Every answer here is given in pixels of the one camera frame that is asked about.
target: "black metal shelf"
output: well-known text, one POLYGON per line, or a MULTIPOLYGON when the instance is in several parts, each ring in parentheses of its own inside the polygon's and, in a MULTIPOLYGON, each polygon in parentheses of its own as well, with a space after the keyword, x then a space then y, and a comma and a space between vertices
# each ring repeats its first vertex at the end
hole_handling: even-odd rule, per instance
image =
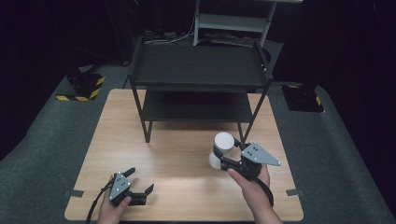
POLYGON ((245 142, 272 83, 262 48, 143 45, 128 71, 146 142, 154 121, 235 122, 245 142), (136 86, 146 86, 141 105, 136 86), (252 111, 248 91, 262 89, 252 111), (245 134, 241 123, 248 123, 245 134))
POLYGON ((143 118, 147 121, 245 122, 252 117, 245 91, 147 91, 143 118))

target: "white shelf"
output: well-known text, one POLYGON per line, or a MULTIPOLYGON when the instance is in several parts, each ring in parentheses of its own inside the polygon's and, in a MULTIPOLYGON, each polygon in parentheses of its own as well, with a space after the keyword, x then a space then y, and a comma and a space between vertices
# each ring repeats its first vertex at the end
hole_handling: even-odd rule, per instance
POLYGON ((199 28, 237 30, 246 32, 263 31, 265 18, 235 17, 214 14, 200 14, 198 16, 199 28))

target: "human hand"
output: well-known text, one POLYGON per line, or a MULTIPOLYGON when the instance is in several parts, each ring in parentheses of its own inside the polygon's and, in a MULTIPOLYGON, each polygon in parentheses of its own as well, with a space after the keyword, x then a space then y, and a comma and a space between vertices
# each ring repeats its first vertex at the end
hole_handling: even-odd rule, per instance
POLYGON ((98 224, 118 224, 120 223, 123 211, 128 207, 131 197, 125 197, 119 206, 114 206, 110 199, 110 189, 105 191, 105 195, 100 206, 98 224))
MULTIPOLYGON (((250 208, 254 220, 257 224, 274 224, 282 223, 277 213, 272 208, 268 196, 262 190, 262 187, 254 182, 248 181, 233 169, 228 169, 227 173, 241 187, 247 206, 250 208)), ((258 178, 269 188, 270 175, 267 165, 262 165, 262 170, 258 178)))
MULTIPOLYGON (((241 187, 242 194, 247 202, 250 209, 261 208, 264 206, 270 206, 268 196, 262 190, 262 187, 254 181, 249 181, 241 176, 238 172, 233 169, 228 169, 227 173, 233 178, 233 180, 241 187)), ((269 188, 270 187, 270 175, 268 173, 267 165, 262 165, 262 170, 258 178, 269 188)))

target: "white cup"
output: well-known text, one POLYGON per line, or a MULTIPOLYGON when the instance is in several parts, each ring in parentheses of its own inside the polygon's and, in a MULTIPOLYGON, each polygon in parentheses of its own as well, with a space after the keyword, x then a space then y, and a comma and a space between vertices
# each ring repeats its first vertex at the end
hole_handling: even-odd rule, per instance
MULTIPOLYGON (((218 133, 215 137, 215 145, 218 150, 223 153, 223 156, 230 156, 231 149, 233 149, 234 139, 229 133, 218 133)), ((221 168, 220 159, 216 157, 213 150, 209 153, 209 163, 215 169, 221 168)))

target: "gray carpet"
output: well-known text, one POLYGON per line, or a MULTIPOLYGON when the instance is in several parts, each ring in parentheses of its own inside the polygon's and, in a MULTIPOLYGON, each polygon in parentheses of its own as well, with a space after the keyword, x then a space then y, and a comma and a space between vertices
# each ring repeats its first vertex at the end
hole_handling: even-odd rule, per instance
MULTIPOLYGON (((274 66, 281 44, 265 48, 274 66)), ((64 218, 70 190, 106 97, 123 87, 127 70, 114 63, 101 66, 97 73, 106 81, 93 101, 48 99, 26 137, 0 161, 0 223, 83 223, 64 218)), ((280 84, 274 83, 268 96, 301 192, 299 223, 396 223, 326 91, 317 88, 325 113, 290 112, 280 84)))

